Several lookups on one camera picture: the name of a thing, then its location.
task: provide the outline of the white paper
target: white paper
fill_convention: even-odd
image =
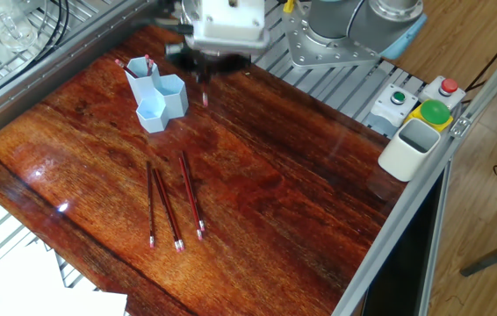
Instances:
[[[0,316],[121,316],[126,301],[124,294],[66,289],[55,252],[41,242],[0,261]]]

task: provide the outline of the green button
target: green button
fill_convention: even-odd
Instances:
[[[395,92],[395,93],[393,93],[393,97],[397,101],[405,102],[405,94],[402,93],[402,92]]]
[[[406,98],[407,98],[407,96],[405,96],[404,93],[396,91],[391,96],[391,102],[393,102],[396,105],[401,105],[401,104],[405,103]]]
[[[429,123],[441,125],[450,119],[450,109],[438,100],[427,100],[421,104],[421,115]]]

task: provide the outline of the emergency stop button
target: emergency stop button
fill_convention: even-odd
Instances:
[[[457,91],[457,83],[455,80],[447,78],[442,81],[442,86],[440,87],[440,93],[446,97],[451,95],[453,92]]]

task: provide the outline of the glossy wood surface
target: glossy wood surface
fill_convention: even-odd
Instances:
[[[201,87],[164,61],[178,38],[149,27],[0,132],[0,204],[133,315],[329,315],[405,184],[377,159],[387,140],[252,67]],[[185,82],[190,108],[142,130],[115,58],[149,54]],[[207,235],[198,241],[178,157]],[[162,173],[186,250],[155,198]]]

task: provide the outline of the glass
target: glass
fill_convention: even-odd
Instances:
[[[36,29],[20,9],[17,0],[0,0],[0,41],[15,52],[30,47],[37,39]]]

